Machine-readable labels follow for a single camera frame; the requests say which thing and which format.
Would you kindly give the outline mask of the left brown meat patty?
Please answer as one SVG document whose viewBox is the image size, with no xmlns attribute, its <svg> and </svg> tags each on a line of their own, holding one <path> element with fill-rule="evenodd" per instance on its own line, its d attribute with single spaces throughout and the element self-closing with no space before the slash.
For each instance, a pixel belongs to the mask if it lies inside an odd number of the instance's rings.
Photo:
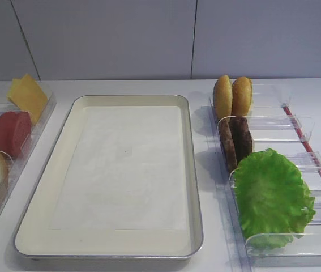
<svg viewBox="0 0 321 272">
<path fill-rule="evenodd" d="M 233 170 L 237 168 L 237 158 L 228 120 L 220 121 L 219 134 L 225 152 L 228 172 L 231 173 Z"/>
</svg>

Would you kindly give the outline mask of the brown meat patty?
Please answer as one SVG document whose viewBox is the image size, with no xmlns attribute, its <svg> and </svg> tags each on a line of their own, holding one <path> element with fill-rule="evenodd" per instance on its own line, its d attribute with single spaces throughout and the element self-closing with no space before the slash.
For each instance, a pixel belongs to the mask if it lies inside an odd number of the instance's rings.
<svg viewBox="0 0 321 272">
<path fill-rule="evenodd" d="M 252 153 L 252 137 L 249 131 L 247 118 L 235 116 L 229 122 L 233 144 L 236 152 L 236 160 L 240 161 Z"/>
<path fill-rule="evenodd" d="M 237 158 L 228 120 L 220 121 L 219 134 L 225 152 L 228 172 L 231 173 L 233 170 L 237 168 Z"/>
</svg>

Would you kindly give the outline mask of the right brown meat patty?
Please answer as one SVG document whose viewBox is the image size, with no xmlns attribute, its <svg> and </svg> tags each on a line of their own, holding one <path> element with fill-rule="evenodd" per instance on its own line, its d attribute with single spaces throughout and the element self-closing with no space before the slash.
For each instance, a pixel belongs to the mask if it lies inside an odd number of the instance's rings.
<svg viewBox="0 0 321 272">
<path fill-rule="evenodd" d="M 252 153 L 252 137 L 249 131 L 247 118 L 235 116 L 229 122 L 233 144 L 236 152 L 236 160 L 240 161 Z"/>
</svg>

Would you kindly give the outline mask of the rear red tomato slice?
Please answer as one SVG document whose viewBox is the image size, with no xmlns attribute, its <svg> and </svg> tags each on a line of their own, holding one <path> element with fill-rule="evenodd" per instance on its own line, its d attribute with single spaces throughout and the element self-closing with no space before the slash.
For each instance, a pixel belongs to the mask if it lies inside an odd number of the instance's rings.
<svg viewBox="0 0 321 272">
<path fill-rule="evenodd" d="M 28 112 L 20 112 L 17 114 L 15 131 L 17 133 L 29 134 L 32 130 L 32 122 Z"/>
</svg>

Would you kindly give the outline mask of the red tomato slice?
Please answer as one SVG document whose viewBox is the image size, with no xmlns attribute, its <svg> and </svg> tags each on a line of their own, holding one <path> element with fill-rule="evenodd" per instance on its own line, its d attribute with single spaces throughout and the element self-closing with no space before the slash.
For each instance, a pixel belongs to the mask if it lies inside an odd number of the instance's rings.
<svg viewBox="0 0 321 272">
<path fill-rule="evenodd" d="M 17 114 L 15 131 L 17 133 L 29 134 L 32 130 L 32 122 L 28 112 L 20 112 Z"/>
<path fill-rule="evenodd" d="M 20 112 L 8 111 L 0 115 L 0 151 L 13 158 L 22 153 L 22 145 L 31 133 L 24 134 L 15 131 L 18 113 Z"/>
</svg>

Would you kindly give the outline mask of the yellow cheese slice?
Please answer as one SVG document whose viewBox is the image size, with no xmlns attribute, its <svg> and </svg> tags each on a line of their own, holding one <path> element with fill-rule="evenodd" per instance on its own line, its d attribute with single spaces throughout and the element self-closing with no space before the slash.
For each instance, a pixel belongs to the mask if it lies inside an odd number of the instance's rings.
<svg viewBox="0 0 321 272">
<path fill-rule="evenodd" d="M 19 89 L 21 82 L 22 82 L 21 79 L 14 78 L 11 82 L 10 89 L 7 93 L 7 99 L 19 108 L 21 103 L 20 101 L 22 98 L 20 89 Z"/>
<path fill-rule="evenodd" d="M 39 121 L 48 102 L 45 92 L 29 74 L 21 78 L 11 99 L 21 110 L 30 114 L 34 125 Z"/>
</svg>

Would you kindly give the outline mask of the front red tomato slice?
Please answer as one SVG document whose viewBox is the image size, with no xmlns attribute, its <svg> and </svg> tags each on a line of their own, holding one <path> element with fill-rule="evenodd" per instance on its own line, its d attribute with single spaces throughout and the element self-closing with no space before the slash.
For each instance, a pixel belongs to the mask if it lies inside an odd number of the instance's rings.
<svg viewBox="0 0 321 272">
<path fill-rule="evenodd" d="M 13 158 L 22 153 L 22 145 L 31 133 L 24 134 L 15 131 L 18 113 L 20 112 L 8 111 L 0 115 L 0 151 Z"/>
</svg>

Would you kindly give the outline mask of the rear yellow cheese slice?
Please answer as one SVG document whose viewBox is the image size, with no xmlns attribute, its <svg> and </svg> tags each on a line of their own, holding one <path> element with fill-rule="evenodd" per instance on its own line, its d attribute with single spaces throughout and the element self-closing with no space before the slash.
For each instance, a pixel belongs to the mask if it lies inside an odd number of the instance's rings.
<svg viewBox="0 0 321 272">
<path fill-rule="evenodd" d="M 20 101 L 22 98 L 20 89 L 19 89 L 21 82 L 22 82 L 21 79 L 14 78 L 11 82 L 10 89 L 7 93 L 7 99 L 19 108 L 21 103 Z"/>
</svg>

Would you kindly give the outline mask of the white parchment paper sheet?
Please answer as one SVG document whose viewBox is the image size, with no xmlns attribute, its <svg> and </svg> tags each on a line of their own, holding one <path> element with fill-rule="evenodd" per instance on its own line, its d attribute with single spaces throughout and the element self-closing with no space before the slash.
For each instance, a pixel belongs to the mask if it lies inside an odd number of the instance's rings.
<svg viewBox="0 0 321 272">
<path fill-rule="evenodd" d="M 52 227 L 185 229 L 180 109 L 108 106 L 84 113 Z"/>
</svg>

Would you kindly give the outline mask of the cream metal baking tray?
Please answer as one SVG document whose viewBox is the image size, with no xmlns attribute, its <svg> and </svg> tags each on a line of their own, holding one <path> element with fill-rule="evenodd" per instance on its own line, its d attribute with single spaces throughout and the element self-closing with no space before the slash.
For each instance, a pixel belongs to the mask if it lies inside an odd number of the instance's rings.
<svg viewBox="0 0 321 272">
<path fill-rule="evenodd" d="M 202 243 L 187 99 L 77 98 L 20 221 L 17 251 L 187 259 Z"/>
</svg>

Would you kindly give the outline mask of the golden bun half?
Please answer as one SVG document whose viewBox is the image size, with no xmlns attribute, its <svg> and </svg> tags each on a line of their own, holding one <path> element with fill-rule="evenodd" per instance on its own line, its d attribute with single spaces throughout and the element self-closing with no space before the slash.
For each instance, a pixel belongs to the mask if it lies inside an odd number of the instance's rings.
<svg viewBox="0 0 321 272">
<path fill-rule="evenodd" d="M 252 81 L 242 76 L 232 84 L 232 116 L 247 116 L 252 102 Z"/>
<path fill-rule="evenodd" d="M 228 75 L 218 78 L 213 88 L 213 106 L 218 120 L 232 112 L 232 84 Z"/>
</svg>

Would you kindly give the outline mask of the right golden bun half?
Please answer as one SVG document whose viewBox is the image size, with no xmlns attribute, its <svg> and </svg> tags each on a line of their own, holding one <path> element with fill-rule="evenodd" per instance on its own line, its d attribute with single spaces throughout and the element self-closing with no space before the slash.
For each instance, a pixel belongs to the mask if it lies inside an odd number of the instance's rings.
<svg viewBox="0 0 321 272">
<path fill-rule="evenodd" d="M 242 76 L 232 84 L 232 116 L 247 116 L 252 102 L 252 81 Z"/>
</svg>

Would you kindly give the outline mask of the clear acrylic rack right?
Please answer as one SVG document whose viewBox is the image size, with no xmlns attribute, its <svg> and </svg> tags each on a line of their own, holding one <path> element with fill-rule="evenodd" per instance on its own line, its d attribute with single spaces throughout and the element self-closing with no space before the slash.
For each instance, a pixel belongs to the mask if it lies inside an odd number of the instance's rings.
<svg viewBox="0 0 321 272">
<path fill-rule="evenodd" d="M 303 232 L 262 233 L 244 237 L 234 194 L 233 172 L 219 135 L 215 110 L 209 110 L 215 146 L 220 160 L 222 180 L 219 189 L 228 208 L 230 242 L 241 258 L 316 257 L 321 258 L 321 155 L 310 146 L 314 128 L 311 117 L 294 115 L 289 106 L 290 95 L 284 88 L 256 84 L 246 122 L 252 137 L 253 151 L 272 148 L 297 166 L 314 199 L 315 215 Z"/>
</svg>

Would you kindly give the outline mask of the clear acrylic rack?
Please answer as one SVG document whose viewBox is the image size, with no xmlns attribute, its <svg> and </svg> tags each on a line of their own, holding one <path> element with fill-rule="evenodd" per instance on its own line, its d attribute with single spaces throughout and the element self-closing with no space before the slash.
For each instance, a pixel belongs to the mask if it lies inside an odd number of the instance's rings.
<svg viewBox="0 0 321 272">
<path fill-rule="evenodd" d="M 297 166 L 314 199 L 315 215 L 303 232 L 262 233 L 244 237 L 234 194 L 233 172 L 219 135 L 215 110 L 209 110 L 215 146 L 220 160 L 222 180 L 219 189 L 228 208 L 230 242 L 241 258 L 316 257 L 321 258 L 321 155 L 310 146 L 314 128 L 311 117 L 294 115 L 289 106 L 290 95 L 284 88 L 256 84 L 246 122 L 252 137 L 253 151 L 272 148 Z"/>
<path fill-rule="evenodd" d="M 7 157 L 7 165 L 9 169 L 8 173 L 8 186 L 4 188 L 0 186 L 0 214 L 3 208 L 6 205 L 7 200 L 11 196 L 13 188 L 15 187 L 19 177 L 22 174 L 22 171 L 27 164 L 28 159 L 31 156 L 33 149 L 36 147 L 38 140 L 41 137 L 41 134 L 52 115 L 54 108 L 56 106 L 56 98 L 49 87 L 49 85 L 44 81 L 38 81 L 37 84 L 41 87 L 43 92 L 48 98 L 46 105 L 42 111 L 41 117 L 38 122 L 32 125 L 31 134 L 27 137 L 21 147 L 21 154 L 18 158 L 12 158 L 8 154 L 5 154 Z M 10 89 L 11 82 L 9 81 L 0 81 L 0 115 L 7 112 L 19 112 L 20 109 L 7 98 L 7 92 Z"/>
</svg>

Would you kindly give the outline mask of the clear acrylic rack left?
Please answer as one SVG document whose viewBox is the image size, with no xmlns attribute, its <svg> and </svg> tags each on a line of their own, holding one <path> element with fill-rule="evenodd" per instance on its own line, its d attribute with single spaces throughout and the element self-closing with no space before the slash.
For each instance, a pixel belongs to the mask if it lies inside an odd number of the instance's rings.
<svg viewBox="0 0 321 272">
<path fill-rule="evenodd" d="M 54 108 L 56 106 L 56 98 L 49 87 L 49 85 L 44 81 L 38 81 L 37 84 L 41 87 L 43 92 L 48 98 L 46 105 L 42 111 L 41 117 L 38 122 L 32 125 L 31 134 L 27 137 L 21 147 L 21 154 L 18 158 L 12 158 L 8 154 L 5 154 L 7 157 L 7 165 L 9 169 L 8 173 L 8 186 L 4 188 L 0 186 L 0 214 L 3 208 L 6 205 L 7 200 L 11 196 L 13 188 L 15 187 L 19 177 L 22 174 L 22 171 L 27 164 L 28 159 L 31 156 L 33 149 L 36 147 L 38 140 L 41 137 L 41 134 L 52 115 Z M 9 81 L 0 81 L 0 115 L 7 112 L 19 112 L 20 109 L 7 98 L 7 92 L 10 89 L 11 82 Z"/>
</svg>

